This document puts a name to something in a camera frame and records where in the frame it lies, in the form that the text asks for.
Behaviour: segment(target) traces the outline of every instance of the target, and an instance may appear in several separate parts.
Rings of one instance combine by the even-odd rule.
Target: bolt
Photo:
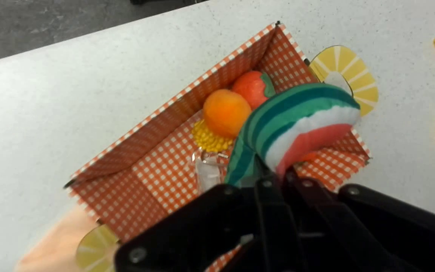
[[[311,187],[311,186],[313,186],[313,182],[311,182],[311,181],[303,181],[302,184],[305,187]]]
[[[263,186],[264,187],[271,187],[273,184],[271,183],[271,181],[263,181]]]
[[[224,194],[228,196],[233,194],[233,188],[227,187],[226,189],[224,189]]]
[[[358,195],[358,194],[360,193],[359,189],[357,189],[357,188],[355,188],[355,187],[351,187],[351,188],[349,188],[349,189],[348,189],[348,192],[349,192],[351,195],[353,195],[353,196],[356,196],[356,195]]]
[[[147,256],[147,250],[145,250],[145,248],[143,247],[135,248],[132,251],[130,251],[130,253],[128,254],[128,257],[130,258],[130,261],[132,263],[138,263],[144,260],[146,256]]]

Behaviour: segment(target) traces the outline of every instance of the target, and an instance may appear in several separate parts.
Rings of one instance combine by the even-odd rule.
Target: toy orange
[[[255,110],[268,98],[276,94],[268,74],[258,71],[242,74],[234,82],[232,91],[243,96],[252,110]]]
[[[251,107],[239,94],[222,89],[209,95],[202,113],[210,131],[224,138],[236,138]]]

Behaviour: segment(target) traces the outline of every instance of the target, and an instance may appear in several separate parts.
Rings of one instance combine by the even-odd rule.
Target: gray floor
[[[190,5],[194,0],[0,0],[0,58]]]

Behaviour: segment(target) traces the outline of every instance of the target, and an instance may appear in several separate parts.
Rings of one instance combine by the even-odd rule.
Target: orange gingham box
[[[67,184],[69,195],[121,241],[130,240],[197,196],[188,166],[197,149],[190,131],[207,95],[250,69],[269,74],[278,92],[318,82],[307,64],[283,24],[267,26],[78,169]],[[369,159],[370,151],[352,130],[296,170],[335,190]],[[223,267],[231,255],[218,258],[210,270]]]

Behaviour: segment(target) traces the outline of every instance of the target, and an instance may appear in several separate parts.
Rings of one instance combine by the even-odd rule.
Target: red toy fruit
[[[234,82],[232,91],[243,96],[252,110],[255,110],[269,97],[276,94],[269,76],[258,71],[242,74]]]

